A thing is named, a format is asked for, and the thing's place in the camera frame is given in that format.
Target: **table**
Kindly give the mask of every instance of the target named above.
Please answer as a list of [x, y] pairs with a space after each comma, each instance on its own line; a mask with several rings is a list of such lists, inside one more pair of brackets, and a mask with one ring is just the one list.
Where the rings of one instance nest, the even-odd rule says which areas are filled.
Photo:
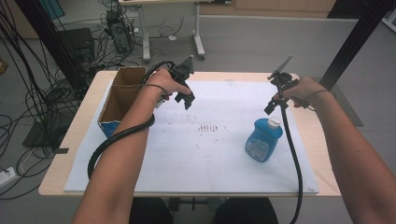
[[[64, 191], [64, 185], [72, 168], [78, 146], [89, 128], [92, 115], [103, 97], [108, 82], [114, 78], [116, 74], [117, 71], [102, 71], [95, 76], [61, 144], [61, 147], [69, 148], [68, 153], [55, 156], [39, 188], [40, 194], [47, 196], [78, 196], [83, 194], [82, 191]], [[189, 80], [264, 82], [268, 81], [267, 77], [269, 75], [270, 74], [263, 73], [195, 72]], [[292, 106], [290, 106], [290, 109], [304, 143], [305, 152], [311, 162], [312, 170], [318, 182], [319, 193], [315, 194], [315, 196], [340, 196], [341, 193], [332, 173], [324, 135], [316, 114], [310, 110], [295, 109]]]
[[148, 63], [150, 60], [150, 54], [149, 54], [149, 34], [147, 33], [146, 30], [146, 24], [145, 24], [145, 13], [143, 9], [143, 5], [146, 4], [169, 4], [169, 3], [194, 3], [195, 4], [195, 29], [192, 31], [192, 36], [194, 37], [195, 41], [195, 46], [198, 51], [198, 55], [202, 58], [205, 57], [205, 51], [204, 47], [202, 45], [201, 41], [201, 36], [199, 34], [199, 10], [200, 10], [200, 0], [120, 0], [119, 3], [122, 6], [132, 6], [137, 9], [137, 13], [139, 15], [139, 20], [140, 20], [140, 26], [142, 27], [142, 33], [143, 33], [143, 61], [145, 63]]

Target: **open cardboard box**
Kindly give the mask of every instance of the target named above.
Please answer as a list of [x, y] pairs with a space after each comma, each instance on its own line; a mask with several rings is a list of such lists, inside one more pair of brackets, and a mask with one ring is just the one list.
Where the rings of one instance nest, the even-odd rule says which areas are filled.
[[98, 119], [99, 127], [107, 138], [114, 133], [134, 103], [146, 70], [146, 67], [122, 67], [114, 77]]

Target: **spray bottle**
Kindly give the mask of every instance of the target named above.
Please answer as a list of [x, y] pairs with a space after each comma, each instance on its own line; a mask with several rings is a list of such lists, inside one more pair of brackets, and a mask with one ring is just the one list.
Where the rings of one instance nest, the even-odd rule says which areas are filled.
[[257, 119], [254, 122], [254, 131], [247, 139], [245, 150], [256, 161], [268, 161], [282, 136], [280, 119]]

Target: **table leg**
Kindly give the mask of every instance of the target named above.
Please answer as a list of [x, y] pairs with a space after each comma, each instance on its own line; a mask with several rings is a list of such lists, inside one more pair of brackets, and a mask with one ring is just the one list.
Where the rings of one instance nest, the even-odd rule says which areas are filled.
[[387, 19], [382, 19], [382, 22], [384, 22], [389, 29], [391, 29], [393, 32], [396, 33], [396, 26], [393, 24], [393, 22], [396, 20], [396, 9], [390, 14], [390, 16]]
[[143, 11], [143, 7], [141, 5], [134, 7], [137, 9], [137, 13], [139, 14], [140, 26], [143, 33], [143, 49], [142, 49], [143, 62], [148, 63], [150, 60], [149, 33], [146, 31], [145, 14]]
[[199, 35], [199, 3], [195, 3], [195, 30], [192, 31], [198, 55], [205, 58], [204, 46]]

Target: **power strip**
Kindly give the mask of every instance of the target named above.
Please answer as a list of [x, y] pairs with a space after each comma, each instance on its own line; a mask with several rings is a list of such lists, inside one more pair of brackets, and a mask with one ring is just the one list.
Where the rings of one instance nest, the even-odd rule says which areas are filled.
[[5, 171], [0, 173], [0, 188], [5, 186], [7, 183], [11, 182], [12, 180], [18, 178], [17, 175], [15, 174], [14, 168], [9, 167], [7, 170], [8, 173], [6, 173]]

